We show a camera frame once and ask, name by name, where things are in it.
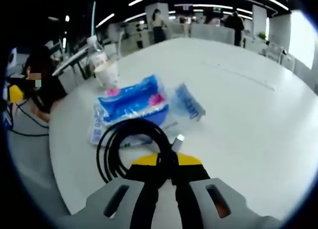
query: plastic wrapper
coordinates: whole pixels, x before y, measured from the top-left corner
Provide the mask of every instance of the plastic wrapper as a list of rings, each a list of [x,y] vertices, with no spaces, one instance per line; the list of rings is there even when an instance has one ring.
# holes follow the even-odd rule
[[[99,143],[103,133],[111,125],[131,118],[143,118],[158,125],[173,143],[178,134],[186,134],[188,127],[205,115],[203,107],[181,83],[165,89],[155,76],[144,78],[139,84],[106,91],[93,106],[93,122],[90,142]],[[109,136],[102,142],[105,146]],[[127,137],[121,147],[151,144],[144,135]]]

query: chair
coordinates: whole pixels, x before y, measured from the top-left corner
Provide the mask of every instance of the chair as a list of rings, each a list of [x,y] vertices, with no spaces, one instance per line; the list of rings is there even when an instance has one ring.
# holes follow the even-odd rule
[[[292,72],[295,70],[295,58],[290,54],[283,54],[280,64]]]
[[[261,40],[258,40],[258,39],[249,38],[249,37],[245,37],[244,42],[245,42],[244,44],[245,49],[261,54],[261,55],[265,55],[266,49],[267,49],[267,45],[265,42],[262,42]]]
[[[212,27],[212,40],[234,45],[235,31],[233,29],[215,25],[209,27]]]
[[[278,44],[270,42],[266,49],[265,56],[280,64],[282,54],[283,54],[283,48],[280,47]]]
[[[183,24],[170,24],[169,25],[171,39],[185,37],[184,25]]]
[[[191,38],[211,40],[210,27],[206,24],[192,24]]]
[[[192,24],[191,38],[213,40],[226,44],[234,44],[235,31],[223,26],[209,24]]]

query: desk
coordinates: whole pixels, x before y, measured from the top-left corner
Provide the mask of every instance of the desk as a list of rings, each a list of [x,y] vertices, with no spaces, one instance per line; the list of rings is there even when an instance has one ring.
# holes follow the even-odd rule
[[[153,73],[166,87],[187,84],[207,115],[184,133],[180,151],[201,159],[211,178],[243,194],[256,213],[283,219],[302,201],[318,168],[318,97],[291,71],[236,46],[191,38],[142,49],[118,68],[123,86]],[[99,94],[89,79],[52,112],[52,166],[72,214],[104,185],[89,143]],[[127,167],[149,153],[146,147],[120,151]]]

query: paper cup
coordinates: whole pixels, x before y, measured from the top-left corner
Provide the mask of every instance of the paper cup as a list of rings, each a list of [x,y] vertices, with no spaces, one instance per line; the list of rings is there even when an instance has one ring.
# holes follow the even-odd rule
[[[119,88],[118,65],[116,61],[108,61],[95,68],[94,73],[105,89]]]

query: woman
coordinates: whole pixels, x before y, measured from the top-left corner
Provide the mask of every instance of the woman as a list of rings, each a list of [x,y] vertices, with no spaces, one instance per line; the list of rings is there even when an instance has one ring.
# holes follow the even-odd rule
[[[36,49],[25,63],[23,73],[29,81],[41,79],[41,87],[22,89],[26,99],[11,108],[7,142],[18,176],[35,204],[51,218],[58,218],[69,212],[54,179],[48,121],[55,102],[64,97],[65,91],[51,76],[54,65],[47,50]]]
[[[166,26],[166,24],[163,21],[160,10],[158,9],[154,10],[152,25],[154,30],[155,44],[166,40],[164,31],[162,29],[162,27]]]
[[[27,80],[39,84],[37,87],[23,89],[24,98],[31,98],[30,110],[32,114],[48,122],[52,107],[57,105],[66,92],[56,76],[52,76],[55,69],[54,61],[50,57],[49,49],[45,46],[34,49],[26,60],[22,74]]]

